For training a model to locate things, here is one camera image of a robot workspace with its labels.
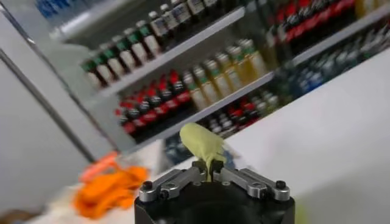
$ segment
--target orange cloth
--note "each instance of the orange cloth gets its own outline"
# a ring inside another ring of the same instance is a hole
[[[148,170],[132,166],[126,170],[94,177],[78,191],[73,205],[80,215],[99,219],[111,208],[129,209],[134,191],[148,178]]]

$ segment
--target bottle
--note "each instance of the bottle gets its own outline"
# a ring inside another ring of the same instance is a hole
[[[117,76],[113,73],[113,71],[108,67],[106,58],[101,52],[91,52],[91,56],[94,56],[93,61],[97,65],[96,69],[100,73],[100,75],[103,77],[104,80],[106,80],[107,83],[114,83],[117,81]]]
[[[191,14],[188,6],[182,0],[171,0],[172,14],[179,21],[179,32],[181,35],[191,29]]]
[[[143,37],[143,41],[147,48],[151,51],[153,57],[159,56],[161,54],[160,43],[154,37],[145,20],[138,21],[135,25],[139,29],[141,36]]]
[[[219,100],[217,91],[213,84],[207,79],[206,72],[202,67],[195,66],[194,67],[194,75],[197,78],[199,82],[200,88],[205,93],[206,99],[208,100],[209,104],[216,103]]]
[[[83,61],[81,67],[96,90],[105,88],[108,85],[107,81],[98,72],[93,60],[87,59]]]
[[[193,104],[190,92],[185,88],[177,71],[171,70],[171,73],[169,74],[169,83],[172,85],[172,92],[179,103],[180,109],[186,111],[192,108]]]
[[[133,28],[128,28],[124,31],[127,39],[131,44],[131,49],[135,53],[136,57],[139,59],[141,65],[145,64],[148,61],[147,52],[136,32]]]
[[[179,22],[173,15],[172,11],[169,10],[169,6],[167,4],[163,4],[160,9],[163,13],[161,17],[164,19],[169,30],[171,42],[175,42],[175,39],[178,38],[179,34]]]
[[[233,58],[233,64],[235,66],[235,70],[238,72],[241,82],[244,85],[250,83],[250,78],[253,77],[253,70],[250,62],[244,58],[241,48],[228,47],[227,51]]]
[[[151,11],[149,13],[149,18],[151,20],[151,28],[156,36],[157,42],[162,49],[166,49],[169,45],[169,30],[165,24],[165,20],[162,17],[159,17],[156,11]]]
[[[244,40],[243,48],[246,53],[245,57],[250,61],[252,69],[255,71],[254,80],[259,79],[267,73],[266,64],[261,54],[255,49],[253,40]]]
[[[169,83],[166,81],[165,75],[162,75],[160,79],[160,85],[158,87],[160,92],[160,97],[162,101],[166,104],[171,114],[177,112],[179,109],[180,102],[176,99],[174,93],[172,92],[172,88]]]
[[[222,71],[225,75],[225,79],[229,84],[231,92],[235,92],[243,87],[239,75],[235,70],[235,67],[232,65],[232,62],[229,59],[229,56],[224,53],[217,53],[216,59],[221,65]]]
[[[203,93],[202,89],[200,89],[197,85],[195,80],[193,79],[193,76],[189,71],[185,71],[183,73],[183,81],[187,88],[190,91],[191,98],[193,99],[194,103],[196,104],[197,108],[199,110],[203,110],[208,106],[208,100],[205,97],[205,94]]]
[[[202,0],[187,0],[187,4],[195,23],[200,23],[205,20],[206,10]]]
[[[104,56],[107,59],[107,64],[112,69],[117,77],[122,77],[126,75],[126,70],[122,65],[122,61],[116,58],[116,54],[112,49],[113,45],[111,43],[101,44],[99,48],[103,52]]]
[[[159,92],[157,91],[157,82],[155,80],[152,81],[147,95],[149,97],[151,107],[155,110],[158,119],[161,121],[165,120],[169,116],[169,108],[160,97]]]
[[[232,91],[229,88],[225,76],[219,70],[217,63],[214,60],[208,60],[205,65],[210,72],[210,80],[214,84],[219,97],[225,98],[230,95]]]

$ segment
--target refrigerator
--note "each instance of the refrigerator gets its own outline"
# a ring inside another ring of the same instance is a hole
[[[370,42],[390,14],[388,2],[368,0],[2,0],[0,9],[3,61],[83,162],[174,136],[268,85],[296,99],[300,70],[329,49],[349,51],[356,35]]]

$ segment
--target metal shelf edge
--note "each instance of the metal shelf edge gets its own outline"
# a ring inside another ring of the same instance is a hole
[[[251,91],[257,89],[258,87],[261,87],[262,85],[271,81],[273,78],[274,78],[274,72],[270,72],[270,73],[264,75],[262,78],[259,78],[258,80],[248,84],[247,86],[242,87],[241,89],[232,93],[231,95],[227,96],[226,98],[210,105],[209,107],[197,112],[196,114],[184,119],[183,121],[180,121],[179,123],[166,129],[165,131],[162,131],[161,133],[142,142],[141,144],[136,145],[130,151],[135,152],[138,149],[141,149],[141,148],[149,145],[150,143],[152,143],[158,139],[166,139],[166,138],[172,136],[173,134],[179,132],[180,129],[185,124],[190,123],[190,122],[197,122],[197,121],[205,118],[206,116],[210,115],[211,113],[214,113],[215,111],[221,109],[222,107],[232,103],[233,101],[235,101],[235,100],[241,98],[242,96],[245,96],[246,94],[250,93]]]
[[[366,28],[367,26],[376,23],[377,21],[383,19],[386,15],[390,14],[390,3],[386,3],[385,5],[381,6],[380,8],[376,9],[375,11],[371,12],[370,14],[366,15],[365,17],[359,19],[358,21],[350,24],[349,26],[343,28],[339,32],[336,32],[332,36],[326,38],[325,40],[321,41],[320,43],[314,45],[313,47],[305,50],[298,56],[294,57],[292,62],[295,65],[299,65],[311,57],[320,54],[321,52],[325,51],[326,49],[334,46],[338,42],[345,40],[346,38],[352,36],[353,34],[357,33],[358,31]]]
[[[238,9],[230,12],[225,17],[221,18],[219,21],[216,21],[211,26],[209,26],[206,29],[195,34],[190,39],[184,41],[183,43],[179,44],[178,46],[171,49],[170,51],[167,51],[163,55],[160,55],[155,60],[152,60],[149,63],[146,63],[142,68],[134,71],[134,73],[128,74],[127,76],[123,77],[120,81],[112,84],[111,86],[109,86],[106,89],[103,89],[102,91],[97,93],[96,97],[93,97],[90,100],[90,102],[87,102],[85,104],[86,108],[93,108],[101,100],[104,100],[105,98],[108,98],[108,97],[122,91],[124,88],[128,87],[129,85],[131,85],[131,84],[135,83],[136,81],[142,79],[143,77],[147,76],[150,72],[163,66],[164,64],[166,64],[167,62],[176,58],[180,54],[186,52],[187,50],[189,50],[192,47],[196,46],[197,44],[201,43],[203,40],[211,37],[212,35],[218,33],[220,30],[223,30],[227,26],[235,23],[236,21],[238,21],[239,19],[244,17],[244,15],[245,15],[244,7],[240,7]]]

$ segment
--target red label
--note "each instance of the red label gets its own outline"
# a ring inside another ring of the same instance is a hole
[[[131,122],[126,123],[123,128],[128,134],[132,134],[135,131],[135,126]]]
[[[188,91],[185,91],[184,93],[181,93],[177,96],[177,99],[181,103],[185,103],[191,99],[190,93]]]
[[[152,121],[155,121],[157,118],[157,114],[154,110],[150,110],[149,112],[147,112],[147,114],[145,114],[143,116],[143,119],[146,121],[146,122],[152,122]]]
[[[166,103],[166,106],[171,110],[171,109],[176,109],[177,106],[179,105],[179,103],[177,103],[177,100],[176,99],[172,99],[172,100],[169,100],[167,101]]]
[[[301,36],[305,31],[305,23],[299,24],[299,26],[297,26],[294,30],[295,30],[294,37]]]
[[[161,115],[161,114],[166,114],[166,112],[168,112],[169,108],[165,103],[163,103],[161,106],[154,108],[154,110],[156,111],[156,113],[158,115]]]
[[[315,14],[313,17],[306,20],[305,22],[306,30],[311,30],[312,28],[316,27],[316,25],[318,24],[318,19],[319,19],[318,17],[319,15]]]
[[[291,30],[289,30],[289,31],[286,33],[286,41],[287,41],[287,42],[291,41],[291,40],[294,38],[294,32],[295,32],[295,30],[294,30],[294,29],[291,29]]]
[[[319,21],[324,23],[326,21],[328,21],[328,19],[330,18],[330,15],[332,14],[332,10],[330,7],[327,7],[327,9],[325,9],[324,11],[320,12],[319,14]]]

